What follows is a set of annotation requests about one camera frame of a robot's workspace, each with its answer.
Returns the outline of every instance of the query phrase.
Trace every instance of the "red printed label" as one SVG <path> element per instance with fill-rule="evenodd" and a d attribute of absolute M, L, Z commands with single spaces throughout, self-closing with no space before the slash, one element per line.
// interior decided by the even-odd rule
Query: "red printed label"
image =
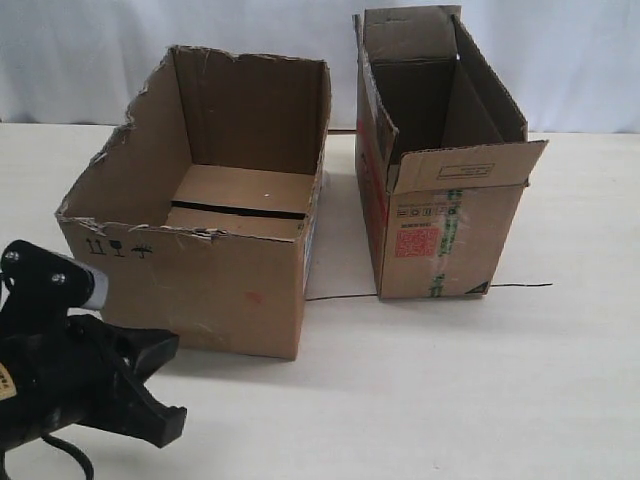
<path fill-rule="evenodd" d="M 396 257 L 431 257 L 436 253 L 438 227 L 400 230 L 396 237 Z"/>

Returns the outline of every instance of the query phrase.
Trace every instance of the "white backdrop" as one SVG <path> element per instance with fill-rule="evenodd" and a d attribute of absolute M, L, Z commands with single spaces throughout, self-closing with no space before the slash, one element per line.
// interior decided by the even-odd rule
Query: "white backdrop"
<path fill-rule="evenodd" d="M 120 123 L 165 47 L 182 43 L 324 58 L 332 128 L 353 128 L 351 15 L 419 3 L 438 2 L 0 0 L 0 118 Z M 457 3 L 531 129 L 640 132 L 640 0 Z"/>

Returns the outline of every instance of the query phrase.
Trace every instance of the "table surface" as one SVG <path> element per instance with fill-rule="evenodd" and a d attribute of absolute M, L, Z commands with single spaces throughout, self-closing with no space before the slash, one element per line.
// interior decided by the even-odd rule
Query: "table surface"
<path fill-rule="evenodd" d="M 68 252 L 53 211 L 111 131 L 0 124 L 0 245 Z M 549 134 L 481 300 L 307 305 L 296 362 L 183 351 L 149 387 L 165 450 L 71 427 L 98 479 L 636 479 L 640 135 Z M 331 136 L 309 297 L 371 293 L 351 135 Z M 34 442 L 14 479 L 81 478 Z"/>

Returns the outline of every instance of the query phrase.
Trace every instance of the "cardboard box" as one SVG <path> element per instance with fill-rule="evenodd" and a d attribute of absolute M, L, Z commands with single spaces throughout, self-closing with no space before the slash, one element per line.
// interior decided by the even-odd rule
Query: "cardboard box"
<path fill-rule="evenodd" d="M 330 97 L 322 61 L 172 47 L 56 213 L 103 318 L 294 359 Z"/>
<path fill-rule="evenodd" d="M 545 141 L 461 23 L 460 7 L 367 10 L 356 169 L 378 294 L 486 294 Z"/>

